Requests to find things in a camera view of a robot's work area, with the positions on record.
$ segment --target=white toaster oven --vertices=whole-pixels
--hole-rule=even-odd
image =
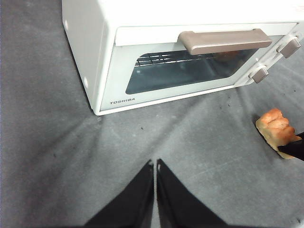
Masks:
[[[62,11],[96,115],[258,83],[304,35],[292,1],[62,0]]]

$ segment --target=oven knob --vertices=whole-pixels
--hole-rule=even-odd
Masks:
[[[285,58],[290,57],[297,49],[301,47],[297,37],[293,37],[285,46],[281,45],[277,51]]]
[[[255,73],[250,75],[249,77],[252,78],[256,83],[259,83],[267,75],[268,75],[268,71],[266,70],[266,66],[262,66]]]

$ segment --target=wire rack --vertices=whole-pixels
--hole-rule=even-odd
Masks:
[[[203,55],[190,55],[188,51],[170,51],[170,52],[159,52],[159,53],[148,53],[140,56],[135,67],[142,67],[156,64],[169,64],[185,61],[193,61],[199,59],[214,58],[211,54]]]

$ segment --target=black tongs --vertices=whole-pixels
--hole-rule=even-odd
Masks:
[[[304,132],[298,134],[302,140],[291,142],[285,146],[278,146],[280,152],[289,154],[304,161]]]

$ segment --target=black object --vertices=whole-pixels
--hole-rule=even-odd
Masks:
[[[154,201],[149,160],[127,187],[84,226],[62,228],[149,228]],[[157,200],[161,228],[253,228],[226,224],[192,195],[168,166],[157,160]]]
[[[226,224],[193,196],[161,159],[157,161],[157,199],[161,227],[169,227],[168,220],[173,228]]]
[[[304,132],[298,134],[298,136],[300,136],[302,140],[291,142],[285,146],[278,146],[278,149],[280,152],[284,152],[304,161]]]
[[[150,227],[154,199],[153,164],[149,160],[127,187],[85,227],[140,228]]]

